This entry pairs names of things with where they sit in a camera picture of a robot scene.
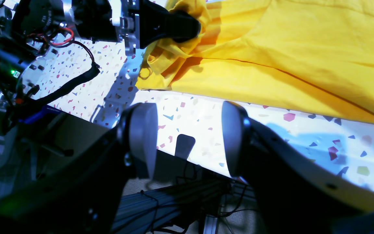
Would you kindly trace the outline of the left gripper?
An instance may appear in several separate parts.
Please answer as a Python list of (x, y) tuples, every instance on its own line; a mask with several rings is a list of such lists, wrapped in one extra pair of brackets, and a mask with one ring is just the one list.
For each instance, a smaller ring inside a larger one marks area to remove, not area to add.
[(149, 0), (63, 0), (62, 9), (76, 38), (123, 43), (126, 56), (160, 39), (186, 42), (201, 30), (200, 22), (187, 12), (169, 12)]

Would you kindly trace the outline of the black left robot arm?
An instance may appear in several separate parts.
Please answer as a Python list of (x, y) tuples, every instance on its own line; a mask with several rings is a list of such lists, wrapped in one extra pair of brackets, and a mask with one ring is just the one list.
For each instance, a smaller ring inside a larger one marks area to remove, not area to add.
[[(78, 39), (124, 42), (126, 55), (170, 38), (177, 43), (198, 37), (201, 23), (184, 10), (170, 12), (149, 0), (0, 0), (0, 133), (36, 115), (43, 107), (69, 94), (100, 73), (93, 53)], [(32, 84), (24, 92), (24, 74), (50, 49), (83, 48), (89, 70), (37, 100)]]

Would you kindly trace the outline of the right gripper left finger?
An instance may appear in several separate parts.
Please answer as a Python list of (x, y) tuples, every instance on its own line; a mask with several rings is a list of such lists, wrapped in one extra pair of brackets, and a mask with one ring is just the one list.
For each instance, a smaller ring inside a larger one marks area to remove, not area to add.
[(108, 233), (128, 179), (154, 175), (157, 131), (155, 103), (124, 110), (69, 165), (0, 197), (0, 234)]

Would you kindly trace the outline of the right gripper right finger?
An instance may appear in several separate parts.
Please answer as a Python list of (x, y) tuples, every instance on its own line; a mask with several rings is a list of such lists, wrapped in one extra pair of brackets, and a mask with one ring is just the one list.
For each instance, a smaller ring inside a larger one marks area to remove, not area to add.
[(225, 101), (227, 166), (253, 188), (269, 234), (374, 234), (374, 192), (316, 165), (278, 134)]

